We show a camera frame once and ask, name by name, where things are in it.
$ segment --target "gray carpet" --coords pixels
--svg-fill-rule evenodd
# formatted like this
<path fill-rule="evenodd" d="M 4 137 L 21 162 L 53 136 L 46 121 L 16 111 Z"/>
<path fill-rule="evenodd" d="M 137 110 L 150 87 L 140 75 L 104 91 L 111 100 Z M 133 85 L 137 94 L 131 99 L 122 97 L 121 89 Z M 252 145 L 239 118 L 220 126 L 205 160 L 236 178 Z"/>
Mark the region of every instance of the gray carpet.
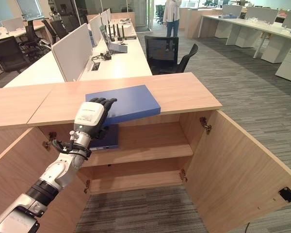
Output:
<path fill-rule="evenodd" d="M 165 36 L 161 25 L 148 35 Z M 138 37 L 145 52 L 143 34 Z M 254 49 L 225 46 L 225 39 L 187 39 L 179 32 L 179 57 L 193 43 L 193 72 L 223 104 L 223 111 L 291 168 L 291 82 L 275 76 L 279 64 L 253 59 Z M 245 226 L 231 231 L 243 233 Z M 76 233 L 207 232 L 183 186 L 91 196 Z M 291 233 L 291 203 L 252 221 L 247 233 Z"/>

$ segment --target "robotic arm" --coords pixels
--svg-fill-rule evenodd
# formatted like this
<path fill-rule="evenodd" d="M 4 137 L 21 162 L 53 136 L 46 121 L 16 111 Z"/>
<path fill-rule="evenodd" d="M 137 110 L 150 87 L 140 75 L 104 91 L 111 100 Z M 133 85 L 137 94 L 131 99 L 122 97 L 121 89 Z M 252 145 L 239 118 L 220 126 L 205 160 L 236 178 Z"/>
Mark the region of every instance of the robotic arm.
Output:
<path fill-rule="evenodd" d="M 60 152 L 38 181 L 21 194 L 1 215 L 0 233 L 35 233 L 41 217 L 56 195 L 68 186 L 77 175 L 84 160 L 91 154 L 88 145 L 91 139 L 101 139 L 107 132 L 103 122 L 117 99 L 94 98 L 84 102 L 74 121 L 69 143 L 54 140 L 52 143 Z"/>

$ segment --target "cable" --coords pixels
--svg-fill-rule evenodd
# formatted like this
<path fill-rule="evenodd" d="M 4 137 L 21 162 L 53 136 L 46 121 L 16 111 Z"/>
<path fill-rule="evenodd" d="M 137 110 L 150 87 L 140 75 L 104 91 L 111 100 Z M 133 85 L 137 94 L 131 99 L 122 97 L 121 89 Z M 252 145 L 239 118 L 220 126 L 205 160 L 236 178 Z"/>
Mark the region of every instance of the cable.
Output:
<path fill-rule="evenodd" d="M 248 222 L 247 226 L 246 226 L 246 230 L 244 230 L 244 233 L 247 233 L 247 229 L 249 227 L 250 222 Z"/>

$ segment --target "mesh chair back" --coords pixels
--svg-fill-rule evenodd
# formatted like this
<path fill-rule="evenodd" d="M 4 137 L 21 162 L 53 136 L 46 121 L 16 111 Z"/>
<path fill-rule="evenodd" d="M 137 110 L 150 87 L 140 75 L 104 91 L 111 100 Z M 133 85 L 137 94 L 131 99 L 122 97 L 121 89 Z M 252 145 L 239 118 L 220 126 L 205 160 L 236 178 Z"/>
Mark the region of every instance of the mesh chair back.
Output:
<path fill-rule="evenodd" d="M 40 38 L 35 34 L 33 26 L 26 26 L 25 29 L 28 42 L 36 43 L 36 46 L 38 46 Z"/>
<path fill-rule="evenodd" d="M 60 39 L 68 35 L 66 29 L 63 27 L 60 21 L 52 21 L 51 25 Z"/>
<path fill-rule="evenodd" d="M 80 26 L 80 23 L 79 23 L 78 19 L 75 16 L 69 16 L 68 18 L 69 18 L 69 20 L 71 22 L 73 30 L 77 29 Z"/>
<path fill-rule="evenodd" d="M 183 56 L 183 58 L 181 59 L 180 64 L 177 66 L 177 70 L 176 73 L 183 73 L 185 70 L 186 65 L 189 62 L 189 59 L 194 56 L 198 51 L 198 46 L 197 44 L 193 44 L 191 51 L 189 54 Z"/>
<path fill-rule="evenodd" d="M 0 68 L 10 72 L 27 67 L 29 62 L 23 56 L 14 36 L 0 39 Z"/>
<path fill-rule="evenodd" d="M 167 68 L 177 65 L 178 37 L 145 35 L 146 60 L 151 67 Z"/>
<path fill-rule="evenodd" d="M 50 26 L 49 22 L 47 20 L 42 20 L 42 23 L 44 23 L 44 25 L 46 26 L 46 28 L 48 29 L 50 35 L 52 36 L 52 44 L 55 44 L 56 43 L 56 33 L 54 32 L 54 30 L 52 29 L 52 27 Z"/>

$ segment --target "desk leg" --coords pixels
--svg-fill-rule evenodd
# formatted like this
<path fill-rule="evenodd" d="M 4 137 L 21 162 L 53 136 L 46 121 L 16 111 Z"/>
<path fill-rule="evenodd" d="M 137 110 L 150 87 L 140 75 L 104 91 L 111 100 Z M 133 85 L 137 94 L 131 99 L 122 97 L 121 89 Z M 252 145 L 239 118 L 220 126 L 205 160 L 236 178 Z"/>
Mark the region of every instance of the desk leg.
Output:
<path fill-rule="evenodd" d="M 265 40 L 265 38 L 266 38 L 266 35 L 267 35 L 267 33 L 263 33 L 262 41 L 261 41 L 261 43 L 260 43 L 260 45 L 259 45 L 257 51 L 255 52 L 253 58 L 257 58 L 258 53 L 259 53 L 259 51 L 260 51 L 260 49 L 261 49 L 261 47 L 262 47 L 262 45 L 263 45 L 263 43 L 264 43 L 264 40 Z"/>
<path fill-rule="evenodd" d="M 232 31 L 232 24 L 229 22 L 219 21 L 217 30 L 215 32 L 215 37 L 217 38 L 228 38 Z"/>
<path fill-rule="evenodd" d="M 261 32 L 256 29 L 241 27 L 235 45 L 241 48 L 252 48 L 260 34 Z"/>
<path fill-rule="evenodd" d="M 291 48 L 291 39 L 272 35 L 261 59 L 270 63 L 282 63 Z"/>
<path fill-rule="evenodd" d="M 201 24 L 198 31 L 198 38 L 200 37 L 214 37 L 217 30 L 218 21 L 211 18 L 202 17 Z"/>
<path fill-rule="evenodd" d="M 241 26 L 233 24 L 231 32 L 226 41 L 226 45 L 235 45 L 240 30 L 241 30 Z"/>

